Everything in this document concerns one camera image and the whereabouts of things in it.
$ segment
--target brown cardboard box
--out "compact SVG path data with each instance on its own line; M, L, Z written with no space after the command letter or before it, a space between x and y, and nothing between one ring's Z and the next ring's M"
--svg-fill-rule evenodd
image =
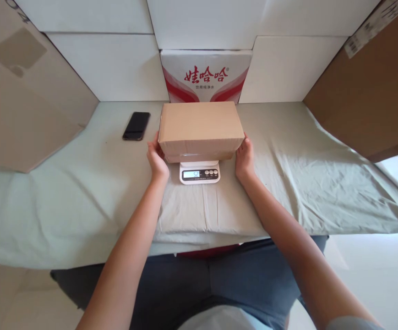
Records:
M234 102L162 107L159 144L169 163L228 160L244 138Z
M327 131L373 162L398 155L398 1L380 8L393 20L352 58L341 49L304 99ZM364 29L376 26L369 18Z
M98 102L17 4L0 0L0 166L29 172L84 129Z

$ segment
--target cardboard box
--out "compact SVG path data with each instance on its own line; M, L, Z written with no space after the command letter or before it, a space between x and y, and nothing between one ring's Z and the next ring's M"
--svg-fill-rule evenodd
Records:
M375 9L304 103L327 131L370 161L398 155L398 1Z
M239 102L252 50L162 50L171 103Z
M162 107L159 144L169 163L228 160L244 138L234 102Z
M83 130L97 105L17 4L0 0L0 166L29 172Z

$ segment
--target gray shorts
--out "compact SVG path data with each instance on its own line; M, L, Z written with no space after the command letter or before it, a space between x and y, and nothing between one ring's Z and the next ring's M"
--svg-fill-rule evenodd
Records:
M312 239L324 251L327 236ZM85 309L103 266L53 270L51 276ZM206 259L154 256L142 272L130 329L177 329L197 313L230 305L279 330L299 296L292 271L271 239Z

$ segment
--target black smartphone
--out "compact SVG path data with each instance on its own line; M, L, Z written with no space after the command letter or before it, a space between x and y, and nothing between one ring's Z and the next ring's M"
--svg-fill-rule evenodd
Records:
M133 112L122 139L141 141L147 128L148 119L150 119L149 112Z

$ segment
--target hand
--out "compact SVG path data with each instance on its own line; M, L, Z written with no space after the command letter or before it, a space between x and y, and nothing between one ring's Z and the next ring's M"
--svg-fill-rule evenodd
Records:
M159 145L158 136L159 131L156 132L153 141L147 142L147 158L152 168L152 179L163 178L167 180L170 176L170 171L165 163L165 155Z
M245 133L245 139L235 153L235 176L240 180L255 175L254 146Z

